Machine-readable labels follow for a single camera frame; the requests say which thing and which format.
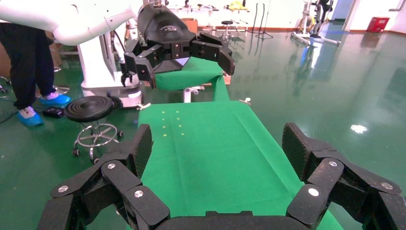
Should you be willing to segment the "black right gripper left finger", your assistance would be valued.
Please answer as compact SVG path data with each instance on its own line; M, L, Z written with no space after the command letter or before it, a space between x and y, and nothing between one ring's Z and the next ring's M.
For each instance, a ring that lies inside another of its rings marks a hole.
M170 218L170 210L141 181L152 147L151 128L142 124L132 141L117 144L95 165L57 185L37 228L84 230L103 209L114 206L132 229L156 229Z

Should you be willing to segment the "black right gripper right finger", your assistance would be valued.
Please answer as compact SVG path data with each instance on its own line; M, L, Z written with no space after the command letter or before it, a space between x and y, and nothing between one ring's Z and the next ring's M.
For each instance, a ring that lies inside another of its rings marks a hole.
M331 185L329 201L365 229L406 228L406 198L396 183L351 163L331 144L307 137L295 123L284 126L282 149L300 181Z

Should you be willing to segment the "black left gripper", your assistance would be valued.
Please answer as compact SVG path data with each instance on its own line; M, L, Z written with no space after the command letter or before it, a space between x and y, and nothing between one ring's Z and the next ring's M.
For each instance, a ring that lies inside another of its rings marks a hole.
M181 70L190 56L216 62L227 74L235 72L235 60L228 42L201 32L191 32L186 24L166 6L145 4L138 12L139 37L132 40L125 52L126 68L156 88L156 73Z

